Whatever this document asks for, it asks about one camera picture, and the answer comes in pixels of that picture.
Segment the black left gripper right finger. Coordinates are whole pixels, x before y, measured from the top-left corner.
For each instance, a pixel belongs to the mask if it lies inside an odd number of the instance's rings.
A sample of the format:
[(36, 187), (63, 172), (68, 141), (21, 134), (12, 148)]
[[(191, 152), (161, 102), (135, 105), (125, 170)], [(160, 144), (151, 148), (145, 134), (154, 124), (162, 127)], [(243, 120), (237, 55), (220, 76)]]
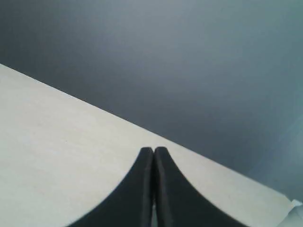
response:
[(160, 227), (238, 227), (239, 221), (202, 196), (166, 147), (154, 152), (155, 202)]

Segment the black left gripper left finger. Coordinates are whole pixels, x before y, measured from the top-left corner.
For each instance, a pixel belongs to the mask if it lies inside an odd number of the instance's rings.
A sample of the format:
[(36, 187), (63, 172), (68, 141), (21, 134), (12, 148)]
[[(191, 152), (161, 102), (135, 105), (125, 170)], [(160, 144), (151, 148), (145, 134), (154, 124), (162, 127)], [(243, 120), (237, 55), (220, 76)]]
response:
[(140, 152), (120, 184), (71, 227), (149, 227), (152, 222), (153, 150)]

